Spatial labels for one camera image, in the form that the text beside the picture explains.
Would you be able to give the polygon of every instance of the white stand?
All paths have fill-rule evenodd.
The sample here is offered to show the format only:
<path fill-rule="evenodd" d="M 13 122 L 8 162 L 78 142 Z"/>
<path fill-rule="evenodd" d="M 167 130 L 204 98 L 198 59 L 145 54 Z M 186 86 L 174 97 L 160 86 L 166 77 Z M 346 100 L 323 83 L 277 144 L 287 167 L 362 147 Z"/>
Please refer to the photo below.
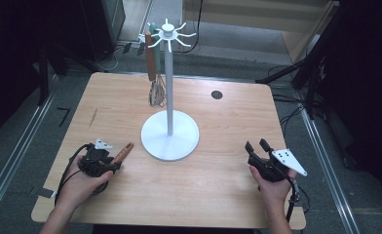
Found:
<path fill-rule="evenodd" d="M 155 47 L 164 40 L 165 69 L 167 84 L 167 110 L 158 112 L 145 121 L 141 130 L 141 140 L 145 149 L 157 159 L 162 161 L 177 161 L 189 155 L 197 146 L 200 131 L 197 123 L 187 114 L 173 110 L 172 107 L 172 47 L 171 41 L 176 40 L 181 45 L 189 47 L 178 40 L 183 35 L 177 33 L 182 27 L 175 29 L 172 24 L 166 23 L 159 30 L 160 39 L 151 47 Z"/>

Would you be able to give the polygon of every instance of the stand base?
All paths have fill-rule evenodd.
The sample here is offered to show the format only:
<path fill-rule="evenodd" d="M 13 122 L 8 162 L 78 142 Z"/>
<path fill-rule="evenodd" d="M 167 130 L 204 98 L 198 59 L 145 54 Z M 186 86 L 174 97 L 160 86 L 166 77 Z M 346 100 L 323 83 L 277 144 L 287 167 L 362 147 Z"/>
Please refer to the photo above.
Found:
<path fill-rule="evenodd" d="M 200 131 L 187 114 L 172 112 L 172 135 L 168 135 L 167 111 L 149 117 L 142 126 L 141 140 L 146 151 L 162 161 L 178 161 L 197 146 Z"/>

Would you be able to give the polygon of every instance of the table surface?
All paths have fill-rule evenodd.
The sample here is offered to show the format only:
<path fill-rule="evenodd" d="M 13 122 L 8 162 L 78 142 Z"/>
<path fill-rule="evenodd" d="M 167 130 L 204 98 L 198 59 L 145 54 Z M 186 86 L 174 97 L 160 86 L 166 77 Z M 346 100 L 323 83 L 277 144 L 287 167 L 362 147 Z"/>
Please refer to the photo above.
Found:
<path fill-rule="evenodd" d="M 258 145 L 262 137 L 275 149 L 286 148 L 270 88 L 174 78 L 173 109 L 190 115 L 200 130 L 195 150 L 177 162 L 157 160 L 141 143 L 144 122 L 164 110 L 149 106 L 149 89 L 148 77 L 142 74 L 92 75 L 44 187 L 56 190 L 69 157 L 81 145 L 95 143 L 97 137 L 113 145 L 110 156 L 129 142 L 134 149 L 106 190 L 79 207 L 72 221 L 267 227 L 245 144 L 249 140 L 262 157 L 267 157 Z M 211 97 L 213 91 L 221 91 L 223 98 Z M 54 199 L 39 197 L 33 220 L 45 221 L 53 207 Z M 294 208 L 290 225 L 305 227 L 302 208 Z"/>

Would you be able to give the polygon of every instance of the person's left hand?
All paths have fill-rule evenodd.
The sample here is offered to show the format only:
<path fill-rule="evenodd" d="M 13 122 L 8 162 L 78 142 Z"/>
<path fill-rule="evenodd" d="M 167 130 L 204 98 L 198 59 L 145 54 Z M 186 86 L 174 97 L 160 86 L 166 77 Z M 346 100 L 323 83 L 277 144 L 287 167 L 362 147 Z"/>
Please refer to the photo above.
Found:
<path fill-rule="evenodd" d="M 75 157 L 66 178 L 79 171 L 78 162 L 81 159 L 82 155 Z M 76 210 L 79 205 L 88 200 L 98 186 L 108 181 L 111 177 L 112 171 L 104 173 L 101 177 L 90 177 L 83 172 L 75 174 L 61 188 L 56 206 L 73 211 Z"/>

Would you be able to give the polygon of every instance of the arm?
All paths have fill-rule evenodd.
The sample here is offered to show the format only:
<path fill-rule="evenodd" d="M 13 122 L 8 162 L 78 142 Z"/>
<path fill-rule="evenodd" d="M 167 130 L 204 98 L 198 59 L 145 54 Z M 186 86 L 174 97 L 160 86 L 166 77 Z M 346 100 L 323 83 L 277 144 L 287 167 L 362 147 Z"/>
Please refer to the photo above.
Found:
<path fill-rule="evenodd" d="M 69 168 L 67 176 L 79 171 L 78 162 L 82 156 L 77 156 Z M 41 234 L 68 233 L 68 223 L 76 209 L 84 203 L 94 190 L 112 177 L 112 172 L 106 172 L 101 177 L 90 177 L 80 172 L 75 174 L 63 186 L 57 204 L 49 214 Z"/>
<path fill-rule="evenodd" d="M 285 216 L 285 199 L 290 190 L 287 180 L 270 182 L 261 177 L 257 168 L 249 166 L 252 176 L 260 186 L 271 233 L 292 233 Z M 295 177 L 295 171 L 289 170 L 288 176 Z"/>

